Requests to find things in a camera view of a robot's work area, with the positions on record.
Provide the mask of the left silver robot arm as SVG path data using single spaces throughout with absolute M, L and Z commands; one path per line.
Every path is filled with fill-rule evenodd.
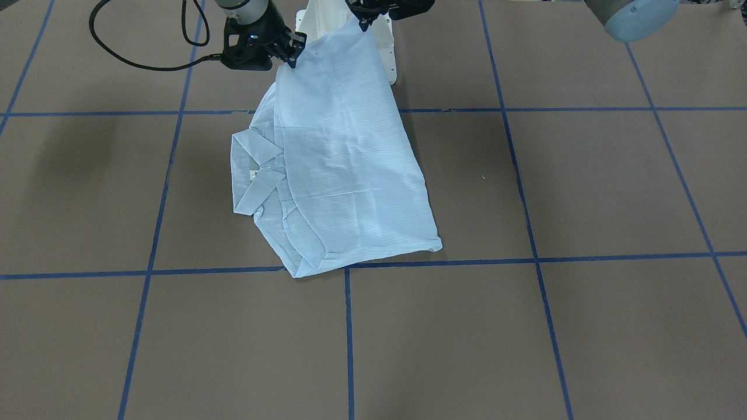
M 346 1 L 345 4 L 363 32 L 379 17 L 392 20 L 408 19 L 427 13 L 435 1 Z M 584 1 L 606 34 L 621 43 L 641 40 L 667 24 L 679 1 Z

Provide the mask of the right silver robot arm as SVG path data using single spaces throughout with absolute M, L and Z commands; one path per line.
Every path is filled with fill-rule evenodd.
M 275 58 L 291 69 L 306 48 L 306 34 L 286 26 L 272 1 L 216 1 L 226 14 L 221 63 L 232 70 L 269 71 Z

